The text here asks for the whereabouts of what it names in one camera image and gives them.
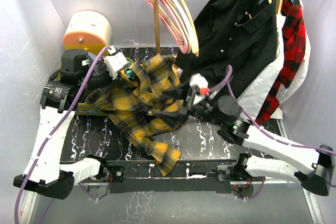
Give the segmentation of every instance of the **wooden rod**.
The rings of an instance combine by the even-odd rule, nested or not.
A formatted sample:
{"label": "wooden rod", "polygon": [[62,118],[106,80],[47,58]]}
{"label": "wooden rod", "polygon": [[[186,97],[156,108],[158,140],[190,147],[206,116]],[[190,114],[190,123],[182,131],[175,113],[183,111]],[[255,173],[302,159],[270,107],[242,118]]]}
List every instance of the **wooden rod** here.
{"label": "wooden rod", "polygon": [[153,9],[154,9],[156,53],[159,54],[161,50],[160,50],[160,25],[159,25],[159,2],[158,0],[153,0]]}

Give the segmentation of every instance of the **marble tabletop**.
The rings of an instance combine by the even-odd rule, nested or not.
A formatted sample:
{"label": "marble tabletop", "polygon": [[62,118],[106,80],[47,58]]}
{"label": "marble tabletop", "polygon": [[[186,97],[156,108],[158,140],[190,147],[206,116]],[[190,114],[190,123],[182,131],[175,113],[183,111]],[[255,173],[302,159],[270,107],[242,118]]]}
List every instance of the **marble tabletop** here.
{"label": "marble tabletop", "polygon": [[[119,50],[135,62],[155,55],[155,48]],[[161,54],[175,55],[176,48],[162,48]],[[264,127],[280,135],[276,120],[269,120]],[[181,151],[180,160],[235,160],[240,153],[251,153],[259,157],[270,158],[269,155],[259,151],[225,142],[217,134],[217,130],[218,127],[214,125],[189,117],[177,130],[153,138],[179,149]],[[152,159],[132,146],[108,117],[76,115],[67,132],[61,161],[79,161],[89,154],[105,157],[108,161]]]}

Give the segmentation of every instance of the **yellow plaid shirt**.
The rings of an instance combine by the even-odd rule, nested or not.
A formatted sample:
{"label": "yellow plaid shirt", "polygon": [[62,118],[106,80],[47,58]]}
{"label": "yellow plaid shirt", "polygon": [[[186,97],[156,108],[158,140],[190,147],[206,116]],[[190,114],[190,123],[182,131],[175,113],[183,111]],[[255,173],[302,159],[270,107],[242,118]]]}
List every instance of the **yellow plaid shirt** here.
{"label": "yellow plaid shirt", "polygon": [[121,84],[111,85],[107,91],[98,89],[86,100],[87,106],[99,108],[136,148],[154,157],[161,173],[167,175],[176,164],[181,152],[170,145],[151,139],[151,136],[169,132],[180,126],[169,126],[153,116],[155,111],[178,111],[182,100],[173,100],[162,95],[162,90],[180,84],[172,70],[174,56],[156,55],[140,64],[132,64],[129,69],[135,74],[128,79],[122,71]]}

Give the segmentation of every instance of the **plaid shirt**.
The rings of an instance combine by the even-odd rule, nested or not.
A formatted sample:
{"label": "plaid shirt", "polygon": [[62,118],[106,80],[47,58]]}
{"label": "plaid shirt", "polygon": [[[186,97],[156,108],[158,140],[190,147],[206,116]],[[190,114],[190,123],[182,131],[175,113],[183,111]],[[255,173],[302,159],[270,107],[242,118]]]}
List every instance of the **plaid shirt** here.
{"label": "plaid shirt", "polygon": [[256,118],[258,124],[266,122],[279,107],[305,56],[306,30],[300,0],[284,0],[281,14],[286,16],[282,28],[285,60]]}
{"label": "plaid shirt", "polygon": [[130,70],[135,74],[129,80],[122,72],[122,85],[111,86],[107,91],[98,89],[89,95],[85,104],[99,108],[136,148],[154,157],[157,167],[165,176],[174,167],[181,152],[165,143],[151,139],[151,136],[169,132],[179,127],[153,116],[155,111],[175,112],[182,100],[173,100],[162,95],[162,90],[173,88],[180,81],[172,71],[173,56],[161,56],[132,64]]}

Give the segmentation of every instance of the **clothing tag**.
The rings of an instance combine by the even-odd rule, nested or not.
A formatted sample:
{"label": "clothing tag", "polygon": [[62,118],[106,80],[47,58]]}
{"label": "clothing tag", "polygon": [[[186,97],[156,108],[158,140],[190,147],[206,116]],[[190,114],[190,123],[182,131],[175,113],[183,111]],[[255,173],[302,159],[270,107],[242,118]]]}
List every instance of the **clothing tag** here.
{"label": "clothing tag", "polygon": [[280,84],[277,95],[275,96],[275,98],[279,101],[279,103],[281,103],[282,99],[284,98],[285,91],[286,91],[285,85]]}
{"label": "clothing tag", "polygon": [[258,5],[261,5],[265,0],[259,0]]}

